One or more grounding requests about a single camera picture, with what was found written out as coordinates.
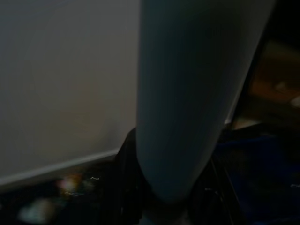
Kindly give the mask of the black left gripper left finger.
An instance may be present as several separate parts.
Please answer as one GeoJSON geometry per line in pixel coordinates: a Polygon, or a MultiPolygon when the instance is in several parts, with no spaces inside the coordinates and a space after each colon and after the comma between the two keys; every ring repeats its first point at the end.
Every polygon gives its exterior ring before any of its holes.
{"type": "Polygon", "coordinates": [[[114,225],[139,225],[149,193],[137,159],[136,129],[127,134],[116,158],[114,225]]]}

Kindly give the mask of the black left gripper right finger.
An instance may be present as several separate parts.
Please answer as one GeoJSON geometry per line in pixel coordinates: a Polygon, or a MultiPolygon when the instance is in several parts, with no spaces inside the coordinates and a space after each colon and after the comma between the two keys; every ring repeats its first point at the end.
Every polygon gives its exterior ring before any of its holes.
{"type": "Polygon", "coordinates": [[[188,199],[192,225],[239,225],[239,204],[226,169],[211,157],[188,199]]]}

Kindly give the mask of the blue plastic dustpan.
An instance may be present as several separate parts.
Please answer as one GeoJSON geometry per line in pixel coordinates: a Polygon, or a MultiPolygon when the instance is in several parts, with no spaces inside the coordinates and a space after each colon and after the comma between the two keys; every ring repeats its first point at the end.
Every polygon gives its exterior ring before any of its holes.
{"type": "Polygon", "coordinates": [[[213,156],[238,225],[300,225],[299,133],[219,143],[213,156]]]}

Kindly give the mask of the grey handled broom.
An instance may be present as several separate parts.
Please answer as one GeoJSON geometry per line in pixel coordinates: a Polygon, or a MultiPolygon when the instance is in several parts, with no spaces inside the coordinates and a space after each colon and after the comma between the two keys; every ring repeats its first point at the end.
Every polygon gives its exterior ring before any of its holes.
{"type": "Polygon", "coordinates": [[[187,197],[206,166],[276,0],[142,0],[137,157],[155,195],[187,197]]]}

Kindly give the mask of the white baseboard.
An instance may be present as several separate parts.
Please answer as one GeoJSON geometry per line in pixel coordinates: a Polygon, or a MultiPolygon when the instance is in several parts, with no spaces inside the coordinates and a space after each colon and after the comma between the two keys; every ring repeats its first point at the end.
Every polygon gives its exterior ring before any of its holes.
{"type": "Polygon", "coordinates": [[[66,162],[45,166],[14,175],[0,178],[0,192],[10,188],[17,188],[45,180],[54,179],[64,174],[79,170],[93,163],[111,160],[119,152],[119,148],[72,159],[66,162]]]}

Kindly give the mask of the brown cardboard box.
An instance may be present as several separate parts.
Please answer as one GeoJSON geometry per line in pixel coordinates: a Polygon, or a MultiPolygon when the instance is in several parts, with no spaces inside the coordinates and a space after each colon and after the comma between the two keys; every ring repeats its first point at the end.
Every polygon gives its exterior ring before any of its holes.
{"type": "Polygon", "coordinates": [[[269,41],[250,77],[245,116],[300,127],[300,50],[269,41]]]}

